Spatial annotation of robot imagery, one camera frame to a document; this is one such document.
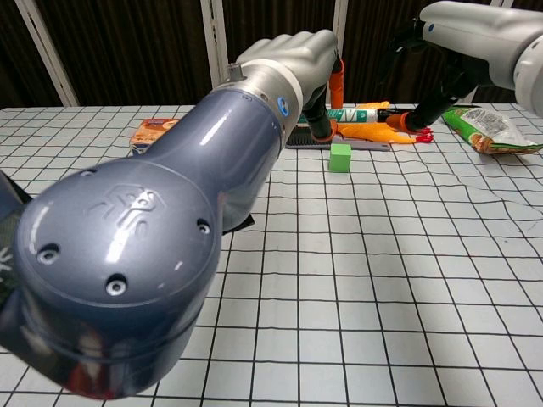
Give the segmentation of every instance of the dark curtain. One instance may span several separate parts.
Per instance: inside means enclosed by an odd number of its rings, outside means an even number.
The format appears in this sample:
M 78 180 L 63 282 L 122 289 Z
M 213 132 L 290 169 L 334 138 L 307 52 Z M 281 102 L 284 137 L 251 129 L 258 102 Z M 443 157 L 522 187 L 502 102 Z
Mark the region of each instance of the dark curtain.
M 235 61 L 262 38 L 332 30 L 334 3 L 334 0 L 223 0 L 228 61 Z
M 512 7 L 523 10 L 543 11 L 543 1 L 515 0 Z M 475 92 L 475 96 L 473 96 L 474 103 L 514 103 L 516 100 L 515 91 L 502 89 L 497 86 L 480 87 Z
M 428 47 L 420 53 L 400 56 L 395 66 L 387 67 L 388 79 L 378 84 L 379 64 L 390 39 L 398 29 L 416 17 L 435 0 L 350 1 L 345 26 L 344 98 L 348 103 L 389 100 L 417 103 L 438 85 L 443 77 L 444 57 Z M 490 0 L 464 3 L 490 3 Z
M 0 109 L 62 104 L 14 0 L 0 3 L 0 54 Z
M 197 103 L 211 89 L 196 0 L 36 3 L 82 105 Z

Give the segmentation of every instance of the gray robot arm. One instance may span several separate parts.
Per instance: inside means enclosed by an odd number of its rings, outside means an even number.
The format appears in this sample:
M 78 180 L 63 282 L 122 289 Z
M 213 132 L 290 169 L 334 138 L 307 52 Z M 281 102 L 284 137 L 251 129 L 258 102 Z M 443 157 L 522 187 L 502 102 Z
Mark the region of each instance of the gray robot arm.
M 300 113 L 322 111 L 314 132 L 329 136 L 322 89 L 336 41 L 319 31 L 258 42 L 145 154 L 69 176 L 29 203 L 0 179 L 10 258 L 0 345 L 97 399 L 163 377 L 190 338 L 222 232 L 248 216 Z
M 450 1 L 428 5 L 389 52 L 434 45 L 445 53 L 445 79 L 414 112 L 387 122 L 419 130 L 476 86 L 489 85 L 514 89 L 521 106 L 543 116 L 542 40 L 543 13 Z

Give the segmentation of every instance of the orange carton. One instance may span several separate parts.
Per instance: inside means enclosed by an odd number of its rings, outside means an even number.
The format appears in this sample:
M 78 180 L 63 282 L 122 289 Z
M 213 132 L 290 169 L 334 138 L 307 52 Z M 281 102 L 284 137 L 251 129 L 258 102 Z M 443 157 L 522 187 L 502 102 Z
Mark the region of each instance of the orange carton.
M 177 124 L 179 119 L 145 119 L 130 139 L 132 154 L 145 153 L 151 144 Z

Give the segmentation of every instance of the box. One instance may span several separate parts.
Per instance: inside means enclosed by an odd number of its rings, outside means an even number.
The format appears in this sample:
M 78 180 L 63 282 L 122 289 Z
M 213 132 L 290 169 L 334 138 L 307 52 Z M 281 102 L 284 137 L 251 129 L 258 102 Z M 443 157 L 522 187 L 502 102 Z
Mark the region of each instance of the box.
M 151 144 L 156 142 L 171 127 L 177 124 L 179 119 L 145 119 L 130 139 L 132 154 L 145 153 Z
M 330 172 L 349 172 L 350 165 L 350 145 L 332 143 L 330 147 L 330 161 L 328 168 Z

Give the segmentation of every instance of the green snack bag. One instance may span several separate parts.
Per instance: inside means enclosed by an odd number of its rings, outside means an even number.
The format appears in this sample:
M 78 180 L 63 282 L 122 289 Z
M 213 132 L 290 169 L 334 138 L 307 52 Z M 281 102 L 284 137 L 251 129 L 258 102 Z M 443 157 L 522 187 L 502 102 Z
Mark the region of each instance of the green snack bag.
M 484 154 L 529 154 L 543 148 L 526 139 L 503 114 L 479 107 L 452 107 L 443 120 L 475 150 Z

